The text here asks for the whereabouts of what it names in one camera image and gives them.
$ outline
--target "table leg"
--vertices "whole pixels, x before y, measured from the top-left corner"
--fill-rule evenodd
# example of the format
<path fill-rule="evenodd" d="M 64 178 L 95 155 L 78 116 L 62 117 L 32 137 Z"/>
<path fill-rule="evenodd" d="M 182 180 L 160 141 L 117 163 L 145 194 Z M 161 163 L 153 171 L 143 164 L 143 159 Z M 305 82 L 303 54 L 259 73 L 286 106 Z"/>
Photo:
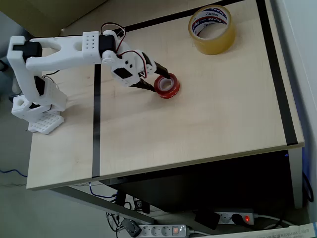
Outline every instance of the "table leg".
<path fill-rule="evenodd" d="M 291 169 L 293 197 L 295 208 L 303 207 L 303 158 L 302 148 L 288 150 L 289 165 Z"/>
<path fill-rule="evenodd" d="M 58 193 L 62 197 L 68 198 L 72 201 L 97 208 L 99 210 L 104 210 L 106 212 L 110 212 L 114 215 L 118 215 L 120 217 L 124 217 L 130 220 L 133 220 L 140 224 L 154 224 L 155 219 L 152 217 L 148 217 L 146 215 L 143 215 L 141 213 L 132 211 L 130 209 L 127 209 L 125 207 L 119 206 L 117 204 L 114 204 L 112 202 L 108 202 L 106 200 L 103 200 L 101 198 L 89 195 L 85 192 L 76 190 L 72 187 L 58 187 L 58 188 L 52 188 L 52 191 Z"/>

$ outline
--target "black tape strip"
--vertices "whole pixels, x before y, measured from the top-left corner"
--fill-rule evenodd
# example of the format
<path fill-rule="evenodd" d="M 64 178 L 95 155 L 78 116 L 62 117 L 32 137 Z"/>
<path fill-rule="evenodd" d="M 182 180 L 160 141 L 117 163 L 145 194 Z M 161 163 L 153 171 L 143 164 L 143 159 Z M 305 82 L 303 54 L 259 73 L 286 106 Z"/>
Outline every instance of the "black tape strip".
<path fill-rule="evenodd" d="M 216 5 L 220 5 L 220 6 L 226 6 L 226 5 L 233 4 L 233 3 L 236 3 L 236 2 L 240 2 L 240 1 L 243 1 L 243 0 L 222 0 L 222 1 L 214 2 L 212 4 L 216 4 Z M 141 29 L 141 28 L 145 28 L 145 27 L 161 24 L 161 23 L 168 22 L 168 21 L 177 20 L 179 18 L 183 18 L 183 17 L 187 17 L 187 16 L 192 16 L 192 15 L 194 15 L 194 13 L 196 11 L 198 11 L 200 8 L 202 8 L 204 6 L 200 6 L 200 7 L 197 7 L 197 8 L 194 8 L 194 9 L 190 9 L 190 10 L 187 10 L 187 11 L 182 11 L 182 12 L 174 13 L 174 14 L 171 14 L 171 15 L 162 16 L 162 17 L 159 17 L 159 18 L 156 18 L 156 19 L 152 19 L 152 20 L 136 23 L 136 24 L 133 24 L 133 25 L 130 25 L 130 26 L 126 26 L 124 28 L 124 30 L 126 32 L 135 31 L 135 30 L 138 30 L 138 29 Z"/>
<path fill-rule="evenodd" d="M 266 46 L 266 52 L 267 57 L 269 61 L 269 66 L 271 68 L 272 78 L 274 82 L 274 87 L 276 91 L 277 96 L 277 102 L 279 111 L 282 118 L 283 128 L 284 128 L 284 134 L 287 145 L 296 145 L 297 137 L 295 133 L 295 128 L 292 120 L 291 111 L 289 109 L 289 104 L 286 96 L 286 91 L 283 83 L 283 78 L 281 74 L 281 70 L 278 63 L 278 58 L 276 54 L 275 44 L 273 40 L 273 35 L 271 31 L 271 27 L 269 24 L 269 19 L 267 15 L 266 5 L 264 0 L 256 0 L 265 46 Z"/>
<path fill-rule="evenodd" d="M 93 124 L 93 170 L 92 178 L 100 176 L 100 110 L 101 110 L 101 64 L 95 65 L 94 78 L 94 124 Z"/>

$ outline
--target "wooden table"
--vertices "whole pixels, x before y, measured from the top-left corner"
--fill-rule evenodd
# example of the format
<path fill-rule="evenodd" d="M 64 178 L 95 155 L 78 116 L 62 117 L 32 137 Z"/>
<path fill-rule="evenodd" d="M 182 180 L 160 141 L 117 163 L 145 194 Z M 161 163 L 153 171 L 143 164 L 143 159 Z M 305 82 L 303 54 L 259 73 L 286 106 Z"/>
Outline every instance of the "wooden table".
<path fill-rule="evenodd" d="M 110 0 L 64 33 L 98 30 L 105 21 L 131 25 L 213 2 Z M 226 8 L 237 36 L 215 56 L 201 54 L 192 43 L 187 26 L 193 12 L 127 28 L 125 42 L 179 79 L 181 89 L 171 99 L 122 87 L 104 65 L 101 77 L 93 65 L 52 75 L 67 95 L 65 122 L 49 135 L 33 134 L 27 188 L 289 150 L 295 205 L 301 207 L 304 139 L 270 3 L 244 0 Z M 156 77 L 147 81 L 153 84 Z"/>

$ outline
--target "white robotic arm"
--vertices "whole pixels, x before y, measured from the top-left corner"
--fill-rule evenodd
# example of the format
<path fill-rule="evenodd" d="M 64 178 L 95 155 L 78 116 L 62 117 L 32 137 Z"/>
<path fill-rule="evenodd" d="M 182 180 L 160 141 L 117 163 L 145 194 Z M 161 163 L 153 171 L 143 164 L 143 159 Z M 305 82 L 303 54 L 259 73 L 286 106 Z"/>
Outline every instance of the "white robotic arm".
<path fill-rule="evenodd" d="M 155 91 L 140 76 L 158 73 L 170 78 L 166 68 L 140 50 L 131 50 L 118 39 L 116 33 L 106 30 L 84 32 L 82 36 L 36 38 L 25 41 L 23 36 L 11 37 L 7 58 L 14 70 L 22 96 L 13 98 L 12 114 L 29 122 L 29 131 L 48 134 L 64 118 L 67 96 L 42 71 L 61 70 L 81 65 L 106 64 L 113 78 L 123 86 Z M 58 50 L 42 57 L 42 48 Z"/>

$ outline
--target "tape roll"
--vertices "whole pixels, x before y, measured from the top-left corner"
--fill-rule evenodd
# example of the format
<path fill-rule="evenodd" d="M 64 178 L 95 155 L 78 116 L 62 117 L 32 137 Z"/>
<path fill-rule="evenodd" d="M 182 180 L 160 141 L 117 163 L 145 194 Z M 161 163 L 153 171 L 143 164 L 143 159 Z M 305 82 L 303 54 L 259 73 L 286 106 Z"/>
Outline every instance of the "tape roll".
<path fill-rule="evenodd" d="M 171 98 L 179 91 L 180 83 L 176 76 L 172 73 L 169 73 L 169 76 L 170 79 L 159 76 L 154 82 L 154 89 L 161 98 Z"/>
<path fill-rule="evenodd" d="M 222 34 L 214 38 L 201 38 L 198 36 L 206 26 L 214 23 L 226 25 Z M 195 12 L 190 18 L 188 31 L 194 40 L 196 48 L 206 55 L 216 55 L 226 51 L 233 44 L 236 36 L 230 12 L 219 5 L 208 5 Z"/>

